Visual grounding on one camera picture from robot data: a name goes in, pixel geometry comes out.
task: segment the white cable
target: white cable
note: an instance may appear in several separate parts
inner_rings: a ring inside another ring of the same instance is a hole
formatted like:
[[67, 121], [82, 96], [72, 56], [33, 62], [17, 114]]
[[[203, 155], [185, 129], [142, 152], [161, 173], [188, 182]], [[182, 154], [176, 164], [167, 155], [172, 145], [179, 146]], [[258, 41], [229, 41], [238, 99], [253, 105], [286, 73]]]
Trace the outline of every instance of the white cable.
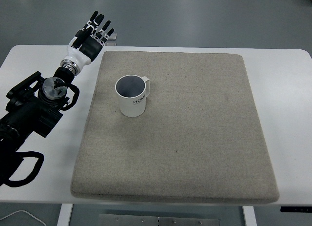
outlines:
[[13, 215], [13, 214], [15, 214], [15, 213], [18, 213], [18, 212], [24, 212], [24, 213], [30, 215], [31, 217], [33, 217], [35, 220], [38, 220], [38, 221], [39, 221], [40, 223], [42, 223], [44, 226], [47, 226], [47, 225], [44, 223], [44, 221], [42, 221], [42, 220], [38, 219], [37, 217], [33, 216], [32, 214], [30, 214], [30, 213], [29, 213], [28, 211], [26, 211], [26, 210], [18, 210], [18, 211], [15, 211], [15, 212], [13, 212], [13, 213], [11, 213], [11, 214], [9, 214], [9, 215], [7, 215], [7, 216], [1, 218], [0, 221], [1, 221], [1, 220], [4, 220], [5, 218], [8, 218], [9, 216], [11, 216], [11, 215]]

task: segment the mug handle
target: mug handle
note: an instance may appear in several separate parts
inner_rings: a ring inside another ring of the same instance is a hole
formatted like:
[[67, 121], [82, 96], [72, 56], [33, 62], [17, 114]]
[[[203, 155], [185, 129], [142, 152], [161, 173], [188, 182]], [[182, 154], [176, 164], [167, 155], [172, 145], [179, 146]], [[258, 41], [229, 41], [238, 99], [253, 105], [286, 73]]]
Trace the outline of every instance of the mug handle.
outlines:
[[146, 76], [143, 76], [142, 79], [146, 83], [145, 97], [148, 97], [148, 95], [150, 95], [150, 79]]

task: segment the black robotic arm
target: black robotic arm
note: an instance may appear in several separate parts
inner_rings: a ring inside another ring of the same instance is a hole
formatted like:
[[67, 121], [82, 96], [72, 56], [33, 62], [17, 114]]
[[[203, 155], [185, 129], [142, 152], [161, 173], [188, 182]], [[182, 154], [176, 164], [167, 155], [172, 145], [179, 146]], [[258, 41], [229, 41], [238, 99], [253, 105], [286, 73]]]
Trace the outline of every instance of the black robotic arm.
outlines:
[[[43, 78], [37, 71], [7, 93], [10, 99], [6, 106], [8, 113], [0, 119], [0, 186], [23, 186], [33, 181], [39, 173], [44, 156], [34, 151], [17, 151], [32, 132], [46, 137], [63, 116], [60, 111], [72, 108], [77, 102], [79, 89], [72, 81], [84, 66], [98, 56], [114, 32], [111, 29], [104, 34], [110, 21], [97, 31], [103, 19], [104, 15], [94, 12], [70, 41], [68, 54], [53, 77]], [[66, 96], [68, 88], [74, 92], [71, 103]], [[38, 158], [33, 171], [24, 180], [9, 180], [26, 157]]]

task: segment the gray cushion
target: gray cushion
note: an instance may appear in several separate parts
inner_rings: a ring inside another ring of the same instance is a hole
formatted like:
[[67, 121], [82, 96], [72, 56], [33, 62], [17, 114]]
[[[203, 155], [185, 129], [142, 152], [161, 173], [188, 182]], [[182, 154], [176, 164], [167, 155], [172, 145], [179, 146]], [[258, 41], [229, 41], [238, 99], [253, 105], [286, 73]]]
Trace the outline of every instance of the gray cushion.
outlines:
[[[128, 118], [115, 83], [147, 76]], [[104, 53], [72, 179], [74, 196], [254, 204], [279, 193], [244, 61], [235, 54]]]

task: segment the white table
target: white table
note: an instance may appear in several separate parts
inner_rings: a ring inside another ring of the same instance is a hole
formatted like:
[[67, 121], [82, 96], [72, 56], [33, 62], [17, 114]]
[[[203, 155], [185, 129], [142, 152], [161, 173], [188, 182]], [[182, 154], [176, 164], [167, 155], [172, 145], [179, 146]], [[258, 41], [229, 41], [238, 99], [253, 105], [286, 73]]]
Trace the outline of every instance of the white table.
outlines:
[[[263, 133], [277, 180], [280, 198], [273, 205], [312, 205], [312, 59], [303, 50], [163, 47], [105, 47], [84, 67], [73, 84], [80, 89], [77, 104], [64, 112], [52, 132], [33, 133], [19, 151], [38, 151], [45, 161], [28, 185], [0, 186], [1, 202], [103, 203], [79, 199], [70, 183], [98, 76], [101, 55], [107, 50], [240, 54], [246, 65]], [[66, 46], [15, 46], [0, 68], [0, 117], [7, 112], [6, 93], [36, 71], [50, 77], [66, 55]], [[25, 160], [12, 180], [24, 179], [36, 159]]]

